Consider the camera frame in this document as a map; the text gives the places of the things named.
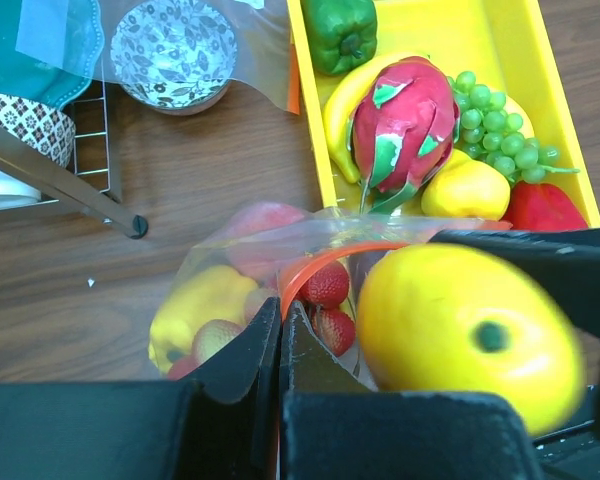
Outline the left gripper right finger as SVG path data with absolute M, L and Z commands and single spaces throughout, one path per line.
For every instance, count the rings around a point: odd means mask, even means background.
M 531 440 L 501 397 L 373 392 L 313 334 L 303 307 L 283 326 L 283 479 L 540 479 Z

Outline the yellow bell pepper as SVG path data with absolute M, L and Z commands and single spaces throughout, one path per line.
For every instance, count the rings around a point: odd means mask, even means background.
M 244 304 L 258 284 L 227 265 L 209 267 L 175 289 L 149 328 L 148 357 L 165 374 L 170 352 L 185 354 L 198 330 L 211 320 L 245 325 Z

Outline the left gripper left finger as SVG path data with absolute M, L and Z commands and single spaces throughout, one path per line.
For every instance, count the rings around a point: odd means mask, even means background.
M 195 391 L 181 437 L 179 479 L 273 479 L 278 448 L 279 299 L 186 380 Z

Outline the orange zip top bag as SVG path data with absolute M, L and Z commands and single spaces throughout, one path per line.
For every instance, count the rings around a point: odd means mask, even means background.
M 246 326 L 265 299 L 287 312 L 314 271 L 354 253 L 424 243 L 441 230 L 508 230 L 505 221 L 309 213 L 286 204 L 256 204 L 191 248 L 149 328 L 148 358 L 181 378 L 197 366 L 194 338 L 212 320 Z

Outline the yellow lemon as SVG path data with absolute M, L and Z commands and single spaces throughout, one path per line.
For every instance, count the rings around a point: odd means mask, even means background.
M 362 283 L 357 337 L 378 389 L 497 394 L 533 436 L 585 396 L 586 361 L 563 310 L 519 268 L 473 248 L 385 254 Z

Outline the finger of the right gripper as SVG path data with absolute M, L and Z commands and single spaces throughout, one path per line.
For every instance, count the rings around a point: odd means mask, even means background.
M 600 228 L 569 232 L 443 230 L 431 240 L 494 254 L 526 272 L 577 328 L 600 339 Z M 600 384 L 593 424 L 600 440 Z

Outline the pink peach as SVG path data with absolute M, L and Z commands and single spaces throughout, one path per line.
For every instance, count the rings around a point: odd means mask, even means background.
M 215 235 L 227 241 L 228 261 L 242 274 L 264 282 L 274 274 L 277 259 L 274 248 L 266 243 L 280 240 L 289 225 L 305 220 L 306 210 L 277 203 L 257 202 L 236 213 Z

